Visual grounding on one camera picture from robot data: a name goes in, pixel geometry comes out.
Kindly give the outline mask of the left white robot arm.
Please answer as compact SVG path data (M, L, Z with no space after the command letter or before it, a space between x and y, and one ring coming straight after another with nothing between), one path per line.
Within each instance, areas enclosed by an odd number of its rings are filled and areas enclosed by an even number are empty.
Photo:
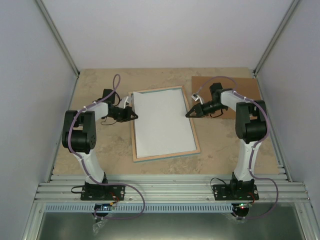
M73 194L80 194L82 201L122 201L125 197L124 185L108 183L106 173L102 170L96 152L96 122L112 118L117 123L136 120L138 115L130 106L129 96L115 99L118 93L104 89L102 98L84 106L81 110L68 110L64 115L62 145L72 153L80 163L86 178L84 184L71 188Z

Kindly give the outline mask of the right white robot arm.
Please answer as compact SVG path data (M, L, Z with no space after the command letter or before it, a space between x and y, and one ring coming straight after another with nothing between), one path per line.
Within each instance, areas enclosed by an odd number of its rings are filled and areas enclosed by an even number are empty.
M234 89L214 83L209 88L211 100L204 102L198 93L192 95L197 103L186 113L187 118L202 118L216 111L231 109L235 112L235 133L240 140L240 150L235 170L229 183L211 185L215 200L259 199L255 184L254 167L262 141L268 136L268 118L263 100L252 100Z

